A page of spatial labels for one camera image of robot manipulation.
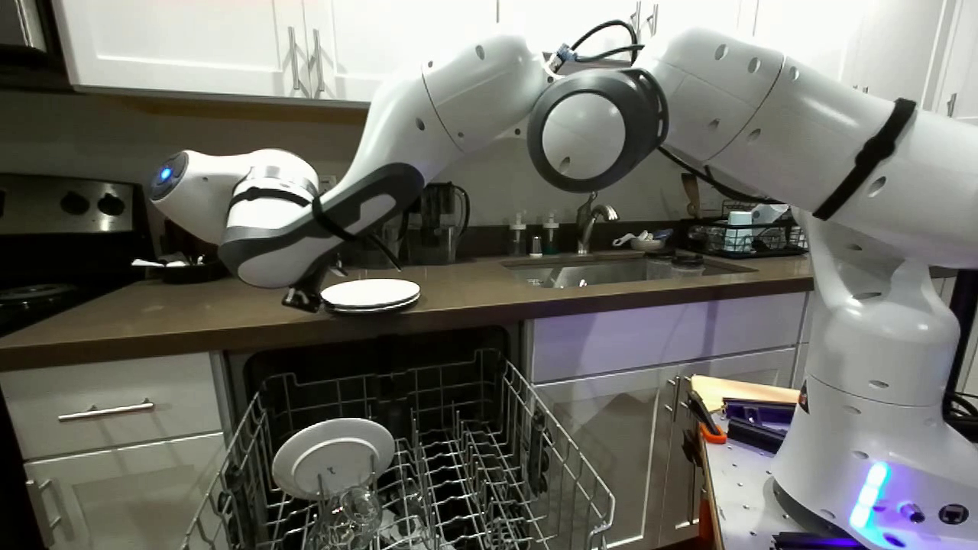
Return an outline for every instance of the faucet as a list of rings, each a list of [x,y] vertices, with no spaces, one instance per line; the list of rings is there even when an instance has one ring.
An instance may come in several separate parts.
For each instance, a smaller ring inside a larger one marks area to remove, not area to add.
[[[586,210],[586,217],[583,217],[583,232],[581,232],[581,237],[577,237],[577,255],[586,255],[586,251],[589,251],[589,232],[592,232],[592,224],[597,224],[597,219],[619,219],[619,210],[608,207],[608,205],[592,205],[592,207]]]

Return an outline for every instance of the cabinet drawer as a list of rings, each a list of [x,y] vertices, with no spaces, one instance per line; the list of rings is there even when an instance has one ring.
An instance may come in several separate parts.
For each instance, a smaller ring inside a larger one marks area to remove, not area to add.
[[[219,431],[207,354],[0,375],[24,459]]]
[[[806,293],[679,301],[529,325],[535,383],[796,347]]]

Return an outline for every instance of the backsplash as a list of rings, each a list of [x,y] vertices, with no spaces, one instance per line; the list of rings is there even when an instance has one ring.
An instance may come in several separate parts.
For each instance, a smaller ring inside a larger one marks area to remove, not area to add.
[[[258,145],[293,149],[314,165],[325,181],[339,181],[357,149],[354,121],[276,121],[272,117],[203,117],[151,114],[110,99],[86,94],[0,94],[0,170],[76,175],[115,181],[151,181],[174,149],[248,154]],[[529,224],[553,210],[562,224],[574,219],[583,196],[560,191],[543,184],[522,141],[503,141],[441,181],[455,181],[473,197],[473,226],[508,226],[515,213]],[[722,201],[702,191],[702,213],[718,213]],[[626,181],[606,189],[599,201],[619,207],[620,219],[685,217],[679,169],[663,157],[644,160]]]

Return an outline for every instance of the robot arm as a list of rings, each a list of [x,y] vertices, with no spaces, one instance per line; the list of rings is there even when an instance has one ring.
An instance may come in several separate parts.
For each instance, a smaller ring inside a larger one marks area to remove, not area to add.
[[[281,149],[181,154],[160,170],[151,197],[184,228],[219,243],[219,260],[243,281],[302,284],[325,273],[328,251],[407,207],[452,162],[522,133],[526,120],[540,133],[533,160],[567,189],[616,184],[668,129],[649,74],[560,80],[522,35],[496,33],[386,81],[353,169],[332,189],[319,189],[314,170]],[[613,141],[597,145],[597,126],[608,126]]]
[[[957,322],[928,273],[928,262],[978,267],[978,131],[968,126],[706,30],[644,53],[636,71],[573,77],[500,33],[388,81],[333,189],[320,189],[302,160],[259,149],[181,154],[151,196],[164,217],[216,241],[240,277],[309,284],[342,237],[407,207],[467,154],[522,131],[535,169],[560,189],[613,186],[663,145],[814,210],[825,319],[814,325],[806,400],[775,479],[870,547],[978,542],[968,521],[978,452],[940,421]],[[881,293],[855,295],[844,260],[887,262]]]
[[[551,74],[526,38],[496,33],[386,81],[353,169],[332,189],[302,160],[259,149],[181,154],[151,196],[164,217],[219,243],[243,281],[288,286],[314,277],[328,251],[506,133],[526,131],[540,178],[573,191],[604,189],[668,145],[739,186],[819,210],[889,114],[885,99],[706,30],[641,55],[636,71],[573,77]],[[975,191],[967,186],[975,169],[960,157],[971,129],[913,114],[899,141],[831,224],[928,262],[978,267]]]
[[[346,178],[320,189],[292,154],[181,154],[151,186],[157,207],[219,243],[248,284],[320,276],[328,251],[407,207],[452,162],[515,131],[551,74],[520,35],[487,35],[386,81]]]

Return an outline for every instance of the plate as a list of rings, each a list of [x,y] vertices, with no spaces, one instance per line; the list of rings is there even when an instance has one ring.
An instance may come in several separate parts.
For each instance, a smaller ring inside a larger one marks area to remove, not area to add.
[[[320,299],[332,308],[349,308],[349,312],[357,312],[357,308],[388,312],[398,304],[409,304],[418,295],[421,295],[421,286],[404,277],[357,277],[357,281],[342,281],[320,290]]]
[[[333,313],[386,313],[386,312],[401,312],[401,308],[409,308],[416,304],[421,295],[409,295],[404,301],[386,301],[386,304],[332,304]]]
[[[374,484],[396,460],[396,436],[371,418],[328,418],[288,436],[272,479],[293,498],[333,498]]]

